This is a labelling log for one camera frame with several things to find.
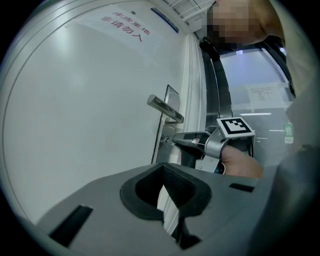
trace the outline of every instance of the silver lever handle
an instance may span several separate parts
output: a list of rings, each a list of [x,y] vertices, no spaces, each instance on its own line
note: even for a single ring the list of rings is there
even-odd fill
[[[176,120],[177,124],[183,124],[185,118],[182,114],[175,111],[172,107],[170,107],[167,103],[165,103],[162,99],[159,99],[157,96],[151,94],[146,102],[149,106],[153,107],[156,110],[159,110],[161,113],[167,115],[168,117]]]

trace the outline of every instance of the door handle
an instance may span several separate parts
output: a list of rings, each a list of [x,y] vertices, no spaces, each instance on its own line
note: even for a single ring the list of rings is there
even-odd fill
[[[167,115],[168,117],[176,120],[175,124],[183,124],[185,118],[178,111],[174,110],[167,103],[165,103],[162,99],[158,98],[154,94],[151,94],[146,102],[149,106],[154,109],[160,111],[161,113]]]

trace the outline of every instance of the person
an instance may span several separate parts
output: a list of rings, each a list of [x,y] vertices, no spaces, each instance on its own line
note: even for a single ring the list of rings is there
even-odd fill
[[[237,49],[277,36],[286,49],[286,63],[297,99],[287,110],[295,129],[295,147],[319,146],[319,59],[312,44],[289,12],[276,0],[218,0],[207,12],[207,36],[217,47]],[[262,166],[252,157],[227,145],[221,153],[225,174],[260,178]]]

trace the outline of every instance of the black slot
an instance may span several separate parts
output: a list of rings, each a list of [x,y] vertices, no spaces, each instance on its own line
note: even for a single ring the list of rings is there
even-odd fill
[[[232,183],[229,187],[236,190],[241,190],[241,191],[250,192],[250,193],[254,191],[253,186],[247,186],[247,185],[242,185],[238,183]]]
[[[56,227],[50,234],[50,238],[62,246],[68,247],[92,211],[93,209],[88,206],[79,205]]]

